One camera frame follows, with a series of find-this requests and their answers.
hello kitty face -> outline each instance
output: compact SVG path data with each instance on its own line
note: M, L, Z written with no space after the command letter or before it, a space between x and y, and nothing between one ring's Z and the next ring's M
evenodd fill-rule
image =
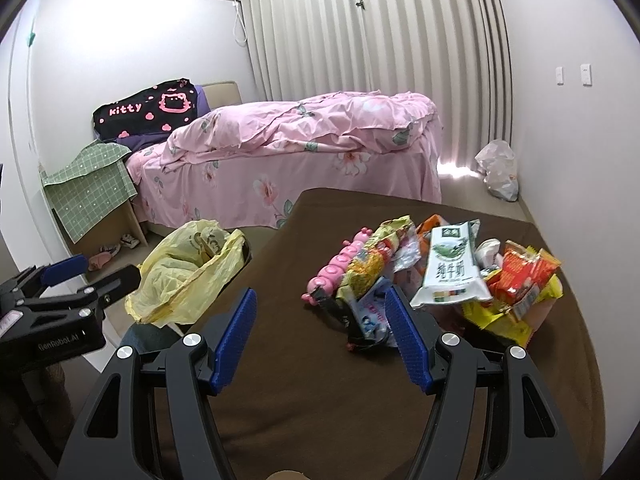
M181 114L191 108L191 102L187 101L187 94L184 92L180 92L179 94L162 94L159 108L163 112L170 114Z

silver screw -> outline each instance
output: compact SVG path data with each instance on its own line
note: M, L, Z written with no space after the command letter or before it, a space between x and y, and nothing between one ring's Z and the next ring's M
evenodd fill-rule
M520 348L519 346L512 346L509 353L516 359L524 359L525 355L527 355L524 348Z
M118 348L118 351L116 352L116 355L120 359L126 359L127 357L131 357L131 354L133 354L133 348L131 348L130 346L123 346L121 348Z
M200 334L187 334L182 338L182 342L187 346L199 345L200 341L202 341Z
M442 342L447 346L456 346L460 343L460 338L451 332L447 332L442 334Z

snack pile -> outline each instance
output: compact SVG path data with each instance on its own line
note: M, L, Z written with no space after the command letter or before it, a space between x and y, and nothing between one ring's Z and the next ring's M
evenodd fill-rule
M477 245L479 231L479 220L451 225L438 215L417 228L409 216L382 222L375 232L363 228L356 235L362 241L345 241L340 261L336 256L323 267L302 299L344 323L350 349L396 346L384 301L392 284L443 329L464 335L470 322L501 345L524 348L562 296L560 261L510 240ZM334 278L325 276L330 267L340 271Z

pink toy caterpillar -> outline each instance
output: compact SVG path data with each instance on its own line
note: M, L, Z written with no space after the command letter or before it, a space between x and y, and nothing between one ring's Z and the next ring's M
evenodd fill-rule
M344 247L339 254L336 254L327 266L324 266L318 272L318 275L312 278L306 285L306 294L302 295L302 300L312 305L318 304L316 300L311 297L311 293L320 287L324 290L324 293L328 296L332 296L338 288L347 267L353 260L353 257L358 254L358 251L369 240L373 234L371 229L363 227L354 237L353 242L345 240L342 242Z

plastic wrapper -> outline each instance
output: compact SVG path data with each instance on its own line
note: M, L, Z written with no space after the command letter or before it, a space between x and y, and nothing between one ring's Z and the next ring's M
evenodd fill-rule
M162 240L140 266L142 281L125 299L140 323L195 323L244 266L244 235L215 220L188 222Z
M400 247L396 251L396 254L391 258L394 264L394 272L400 272L401 270L413 267L420 258L420 241L418 240L415 225L412 222L407 229L406 236L400 242Z
M344 300L349 305L364 339L396 347L398 345L385 313L385 295L390 286L391 282L388 279L379 278L359 300L356 300L350 289L347 289Z
M496 313L495 309L487 308L479 301L463 303L462 313L465 319L480 328L515 341L525 348L531 336L540 328L547 314L551 311L556 299L561 297L562 283L556 275L553 275L545 288L540 291L525 317L516 323L507 313Z
M484 183L493 196L516 202L518 199L518 165L505 140L492 140L476 155L476 162L486 173Z
M427 270L427 258L429 257L429 249L431 247L431 230L434 227L449 225L449 223L440 215L433 215L422 222L417 229L418 242L420 243L420 260L415 264L415 268L420 272L421 276Z
M475 220L432 229L427 271L412 307L492 298L474 259L479 226Z
M494 307L522 320L559 266L560 261L544 249L536 252L508 240L500 280L490 289L502 303L494 302Z
M478 262L478 266L481 269L494 266L498 252L500 252L500 240L490 238L482 242L476 249L476 262Z
M336 298L346 301L351 293L356 300L364 296L385 269L386 264L391 261L409 227L413 225L409 216L382 222L358 254L353 257L342 277Z

